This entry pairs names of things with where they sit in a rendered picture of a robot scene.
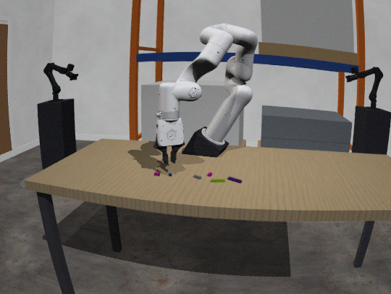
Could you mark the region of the purple rod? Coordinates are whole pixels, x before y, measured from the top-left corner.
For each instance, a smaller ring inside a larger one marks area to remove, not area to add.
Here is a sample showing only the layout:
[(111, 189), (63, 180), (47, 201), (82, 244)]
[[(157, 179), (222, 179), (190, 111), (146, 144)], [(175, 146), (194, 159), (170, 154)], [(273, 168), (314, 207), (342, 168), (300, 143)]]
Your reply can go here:
[(242, 180), (236, 179), (236, 178), (234, 178), (234, 177), (228, 177), (228, 180), (231, 180), (231, 181), (233, 181), (233, 182), (242, 183)]

